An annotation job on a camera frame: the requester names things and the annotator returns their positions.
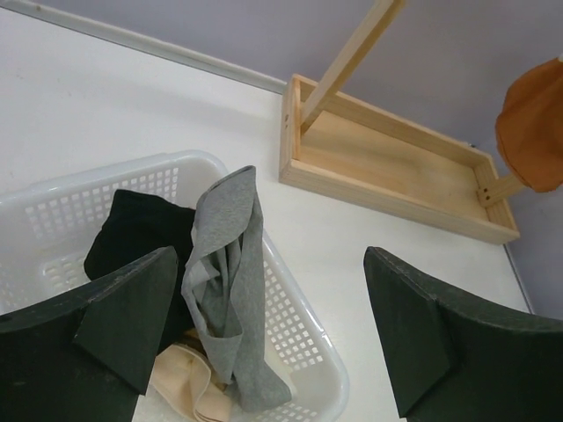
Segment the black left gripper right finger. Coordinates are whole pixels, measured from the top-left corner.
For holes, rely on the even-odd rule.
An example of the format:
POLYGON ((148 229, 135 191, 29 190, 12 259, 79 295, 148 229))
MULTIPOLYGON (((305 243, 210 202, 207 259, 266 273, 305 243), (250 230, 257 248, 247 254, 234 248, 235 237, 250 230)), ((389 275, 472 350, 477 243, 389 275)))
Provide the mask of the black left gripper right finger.
POLYGON ((401 418, 561 420, 560 320, 490 302, 380 247, 363 267, 401 418))

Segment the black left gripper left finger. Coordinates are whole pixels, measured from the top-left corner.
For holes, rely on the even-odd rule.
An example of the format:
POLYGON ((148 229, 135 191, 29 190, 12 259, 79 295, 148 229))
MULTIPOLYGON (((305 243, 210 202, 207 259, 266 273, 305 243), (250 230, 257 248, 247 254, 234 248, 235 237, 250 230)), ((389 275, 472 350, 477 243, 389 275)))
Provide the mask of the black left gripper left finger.
POLYGON ((3 421, 129 421, 177 277, 172 247, 1 317, 3 421))

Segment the beige striped underwear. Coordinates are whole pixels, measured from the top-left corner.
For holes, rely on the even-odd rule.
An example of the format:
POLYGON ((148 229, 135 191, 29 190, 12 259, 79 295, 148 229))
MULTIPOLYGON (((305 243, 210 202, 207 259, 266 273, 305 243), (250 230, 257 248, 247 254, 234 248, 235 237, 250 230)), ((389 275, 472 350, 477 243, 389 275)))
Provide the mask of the beige striped underwear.
POLYGON ((233 402, 208 361, 195 329, 155 358, 150 385, 181 416, 191 421, 228 421, 233 402))

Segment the black underwear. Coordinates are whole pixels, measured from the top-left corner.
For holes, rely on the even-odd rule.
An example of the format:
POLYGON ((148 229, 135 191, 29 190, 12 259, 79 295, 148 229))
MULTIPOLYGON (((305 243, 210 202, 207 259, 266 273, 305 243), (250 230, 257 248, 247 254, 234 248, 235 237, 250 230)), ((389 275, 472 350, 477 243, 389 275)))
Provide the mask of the black underwear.
POLYGON ((110 214, 97 234, 85 261, 84 271, 96 280, 161 247, 171 246, 178 258, 174 294, 159 349, 164 350, 194 327, 181 295, 185 265, 192 250, 191 231, 195 211, 145 193, 118 190, 110 214))

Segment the grey underwear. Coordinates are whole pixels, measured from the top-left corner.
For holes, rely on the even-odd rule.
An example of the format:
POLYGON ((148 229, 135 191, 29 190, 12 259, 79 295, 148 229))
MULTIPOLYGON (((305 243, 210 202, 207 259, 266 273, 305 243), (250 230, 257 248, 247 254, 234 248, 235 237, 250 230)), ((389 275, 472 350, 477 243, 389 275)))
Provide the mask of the grey underwear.
POLYGON ((255 167, 232 172, 199 198, 192 239, 181 294, 211 366, 243 411, 289 402, 289 386, 265 359, 263 214, 255 167))

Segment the orange underwear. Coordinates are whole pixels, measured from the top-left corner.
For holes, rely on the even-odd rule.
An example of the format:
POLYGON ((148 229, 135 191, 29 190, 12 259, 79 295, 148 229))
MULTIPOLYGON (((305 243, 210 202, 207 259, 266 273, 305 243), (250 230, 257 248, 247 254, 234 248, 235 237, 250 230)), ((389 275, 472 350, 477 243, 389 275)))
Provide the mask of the orange underwear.
POLYGON ((562 61, 530 69, 508 88, 495 122, 497 149, 510 171, 537 193, 562 184, 562 61))

